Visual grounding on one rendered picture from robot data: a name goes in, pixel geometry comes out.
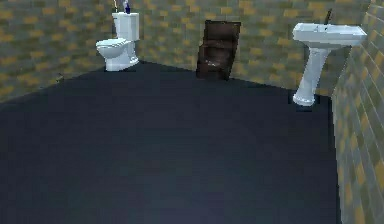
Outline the dark brown wooden commode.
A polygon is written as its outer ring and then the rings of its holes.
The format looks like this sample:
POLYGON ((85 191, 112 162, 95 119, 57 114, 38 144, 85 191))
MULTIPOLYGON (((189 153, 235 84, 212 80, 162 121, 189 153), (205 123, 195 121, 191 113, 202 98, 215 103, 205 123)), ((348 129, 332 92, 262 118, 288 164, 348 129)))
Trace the dark brown wooden commode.
POLYGON ((206 20, 199 46, 196 77, 230 79, 240 36, 240 22, 206 20))

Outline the white toilet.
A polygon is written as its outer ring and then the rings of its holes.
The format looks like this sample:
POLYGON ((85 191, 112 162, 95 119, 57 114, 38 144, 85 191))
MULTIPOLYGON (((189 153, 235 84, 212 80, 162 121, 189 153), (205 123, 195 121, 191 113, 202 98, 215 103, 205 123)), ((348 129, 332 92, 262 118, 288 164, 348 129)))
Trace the white toilet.
POLYGON ((139 14, 117 12, 112 17, 116 37, 97 41, 95 46, 107 71, 121 71, 139 62, 135 52, 135 42, 140 39, 139 14))

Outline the white pedestal sink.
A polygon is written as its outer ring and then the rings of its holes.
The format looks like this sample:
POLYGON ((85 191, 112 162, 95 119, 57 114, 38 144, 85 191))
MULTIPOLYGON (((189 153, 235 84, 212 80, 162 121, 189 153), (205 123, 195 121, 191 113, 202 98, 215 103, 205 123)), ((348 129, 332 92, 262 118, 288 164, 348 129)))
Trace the white pedestal sink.
POLYGON ((309 56, 293 101, 301 106, 312 106, 315 91, 328 55, 343 47, 361 44, 367 33, 360 26, 298 23, 292 31, 293 39, 305 44, 309 56))

